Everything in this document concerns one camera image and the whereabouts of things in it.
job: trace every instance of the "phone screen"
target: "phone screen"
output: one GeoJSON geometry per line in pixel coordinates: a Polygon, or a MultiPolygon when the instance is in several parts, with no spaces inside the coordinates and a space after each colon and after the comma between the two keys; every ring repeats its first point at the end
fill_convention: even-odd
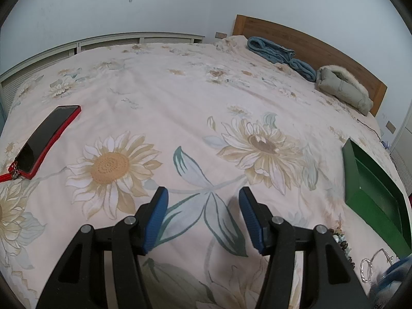
{"type": "Polygon", "coordinates": [[[61,106],[40,124],[16,157],[17,169],[29,173],[57,130],[79,106],[61,106]]]}

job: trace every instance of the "green box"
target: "green box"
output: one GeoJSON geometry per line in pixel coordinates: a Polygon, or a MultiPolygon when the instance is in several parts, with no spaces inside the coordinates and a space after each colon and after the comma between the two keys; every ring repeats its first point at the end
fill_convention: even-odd
{"type": "Polygon", "coordinates": [[[405,198],[395,182],[353,140],[342,147],[345,202],[400,258],[411,254],[411,228],[405,198]]]}

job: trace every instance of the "folded blue towel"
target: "folded blue towel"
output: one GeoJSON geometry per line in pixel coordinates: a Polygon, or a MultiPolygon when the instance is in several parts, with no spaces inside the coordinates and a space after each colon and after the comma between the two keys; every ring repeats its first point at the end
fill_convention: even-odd
{"type": "Polygon", "coordinates": [[[284,48],[262,37],[251,37],[248,40],[250,51],[260,55],[271,63],[288,64],[297,73],[310,82],[316,81],[316,71],[308,63],[293,58],[294,50],[284,48]]]}

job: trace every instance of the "fur hood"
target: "fur hood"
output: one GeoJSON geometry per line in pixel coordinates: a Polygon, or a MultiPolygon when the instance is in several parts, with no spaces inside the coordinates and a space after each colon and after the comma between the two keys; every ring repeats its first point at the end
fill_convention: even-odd
{"type": "Polygon", "coordinates": [[[367,91],[367,89],[346,68],[337,65],[326,65],[322,66],[320,70],[324,68],[331,70],[339,79],[350,83],[362,94],[365,94],[367,97],[369,97],[369,92],[367,91]]]}

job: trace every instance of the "silver bracelet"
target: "silver bracelet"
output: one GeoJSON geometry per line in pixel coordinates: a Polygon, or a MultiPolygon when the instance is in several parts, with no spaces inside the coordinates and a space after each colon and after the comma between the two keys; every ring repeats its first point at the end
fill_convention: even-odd
{"type": "Polygon", "coordinates": [[[386,251],[385,249],[380,249],[380,250],[378,250],[374,255],[373,255],[373,257],[372,257],[372,259],[371,260],[369,260],[368,258],[365,258],[365,259],[362,259],[362,261],[360,262],[360,278],[362,279],[362,282],[364,282],[364,283],[368,283],[368,282],[370,282],[370,280],[372,279],[372,273],[373,273],[373,270],[372,270],[372,261],[375,259],[375,257],[376,257],[376,255],[380,252],[380,251],[382,251],[384,254],[385,254],[385,256],[386,256],[386,258],[387,258],[387,262],[389,263],[389,264],[391,264],[391,266],[392,266],[392,264],[393,264],[393,256],[390,256],[389,255],[389,253],[388,253],[388,251],[386,251]],[[367,278],[365,278],[365,275],[364,275],[364,273],[363,273],[363,266],[365,265],[365,263],[367,263],[367,278]]]}

